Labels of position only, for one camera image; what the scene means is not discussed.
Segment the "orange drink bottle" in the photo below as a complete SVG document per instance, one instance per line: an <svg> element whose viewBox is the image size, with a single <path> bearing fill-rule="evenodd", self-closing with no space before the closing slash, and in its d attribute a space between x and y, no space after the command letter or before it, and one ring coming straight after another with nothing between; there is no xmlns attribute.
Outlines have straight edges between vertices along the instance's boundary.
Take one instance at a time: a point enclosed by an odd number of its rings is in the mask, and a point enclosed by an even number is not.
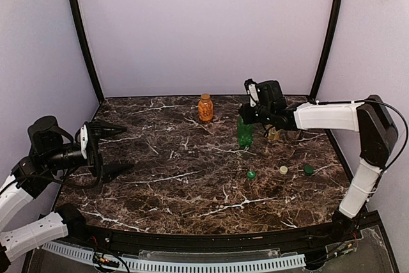
<svg viewBox="0 0 409 273"><path fill-rule="evenodd" d="M211 121L213 119L213 102L207 93L203 93L198 104L199 119Z"/></svg>

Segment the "small green soda cap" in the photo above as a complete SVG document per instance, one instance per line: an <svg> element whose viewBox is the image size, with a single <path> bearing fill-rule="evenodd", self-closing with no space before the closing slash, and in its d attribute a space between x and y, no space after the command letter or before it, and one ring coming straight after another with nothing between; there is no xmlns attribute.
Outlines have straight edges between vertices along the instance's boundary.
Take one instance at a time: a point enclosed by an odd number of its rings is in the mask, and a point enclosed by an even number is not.
<svg viewBox="0 0 409 273"><path fill-rule="evenodd" d="M255 171L248 171L247 172L247 178L248 179L253 180L253 179L255 179L255 177L256 177L256 172Z"/></svg>

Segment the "yellow tea bottle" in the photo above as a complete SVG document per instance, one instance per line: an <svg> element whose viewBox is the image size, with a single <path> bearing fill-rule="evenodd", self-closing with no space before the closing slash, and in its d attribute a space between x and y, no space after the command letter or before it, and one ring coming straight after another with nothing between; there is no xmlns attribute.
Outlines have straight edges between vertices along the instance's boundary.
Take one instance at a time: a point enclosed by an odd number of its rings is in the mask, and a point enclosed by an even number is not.
<svg viewBox="0 0 409 273"><path fill-rule="evenodd" d="M281 129L277 130L275 127L270 127L268 130L267 138L271 141L278 141L280 140L281 136Z"/></svg>

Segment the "coffee latte bottle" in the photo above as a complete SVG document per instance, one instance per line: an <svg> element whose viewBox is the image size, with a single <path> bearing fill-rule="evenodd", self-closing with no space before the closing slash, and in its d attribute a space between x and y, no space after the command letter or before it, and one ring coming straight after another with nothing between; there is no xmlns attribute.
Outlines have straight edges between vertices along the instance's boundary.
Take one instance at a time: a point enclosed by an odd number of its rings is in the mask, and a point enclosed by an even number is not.
<svg viewBox="0 0 409 273"><path fill-rule="evenodd" d="M300 137L301 131L300 130L288 130L286 132L287 138L289 140L297 140Z"/></svg>

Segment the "green soda bottle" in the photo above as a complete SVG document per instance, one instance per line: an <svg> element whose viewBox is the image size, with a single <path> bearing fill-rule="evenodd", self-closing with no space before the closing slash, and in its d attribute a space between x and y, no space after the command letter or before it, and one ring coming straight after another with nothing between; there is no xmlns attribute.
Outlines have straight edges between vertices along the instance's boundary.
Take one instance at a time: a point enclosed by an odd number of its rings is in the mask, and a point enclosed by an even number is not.
<svg viewBox="0 0 409 273"><path fill-rule="evenodd" d="M245 124L241 116L238 117L237 138L240 148L249 148L253 142L253 124Z"/></svg>

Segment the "green bottle cap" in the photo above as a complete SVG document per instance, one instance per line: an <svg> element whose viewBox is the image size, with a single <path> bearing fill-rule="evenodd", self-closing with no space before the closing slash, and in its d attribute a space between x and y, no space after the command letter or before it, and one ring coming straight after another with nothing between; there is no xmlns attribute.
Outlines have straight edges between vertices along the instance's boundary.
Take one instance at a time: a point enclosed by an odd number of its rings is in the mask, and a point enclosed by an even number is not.
<svg viewBox="0 0 409 273"><path fill-rule="evenodd" d="M304 173L306 176L312 176L314 174L314 167L309 164L306 164L304 166Z"/></svg>

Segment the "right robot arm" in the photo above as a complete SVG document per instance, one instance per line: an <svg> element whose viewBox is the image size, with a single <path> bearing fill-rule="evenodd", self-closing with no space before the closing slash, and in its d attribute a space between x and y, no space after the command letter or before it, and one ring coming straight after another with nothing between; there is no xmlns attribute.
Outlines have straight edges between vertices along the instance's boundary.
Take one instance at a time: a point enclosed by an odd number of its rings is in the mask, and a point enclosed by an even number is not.
<svg viewBox="0 0 409 273"><path fill-rule="evenodd" d="M278 81L244 82L249 102L239 114L245 124L271 125L277 130L338 129L360 136L360 162L337 214L353 219L360 212L390 164L398 131L378 95L344 102L305 102L288 105Z"/></svg>

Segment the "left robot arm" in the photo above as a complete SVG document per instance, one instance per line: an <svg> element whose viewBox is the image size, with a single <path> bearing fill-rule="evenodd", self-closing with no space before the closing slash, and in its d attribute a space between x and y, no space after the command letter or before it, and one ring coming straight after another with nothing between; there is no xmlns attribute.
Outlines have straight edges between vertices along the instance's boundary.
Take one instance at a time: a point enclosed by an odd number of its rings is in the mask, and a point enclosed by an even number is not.
<svg viewBox="0 0 409 273"><path fill-rule="evenodd" d="M98 142L127 131L102 120L85 122L74 136L62 129L55 116L44 116L29 126L29 153L12 169L1 186L1 227L50 183L72 189L92 189L109 183L132 163L104 164ZM21 255L55 239L87 237L86 219L72 204L64 204L45 217L13 231L1 232L1 271Z"/></svg>

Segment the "cream bottle cap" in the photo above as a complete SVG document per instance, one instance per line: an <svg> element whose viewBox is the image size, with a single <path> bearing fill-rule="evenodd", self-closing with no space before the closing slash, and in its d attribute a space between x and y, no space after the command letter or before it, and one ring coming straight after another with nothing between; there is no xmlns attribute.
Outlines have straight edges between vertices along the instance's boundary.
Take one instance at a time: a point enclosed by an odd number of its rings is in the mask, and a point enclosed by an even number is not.
<svg viewBox="0 0 409 273"><path fill-rule="evenodd" d="M286 166L281 166L279 172L280 174L285 175L288 172L288 168Z"/></svg>

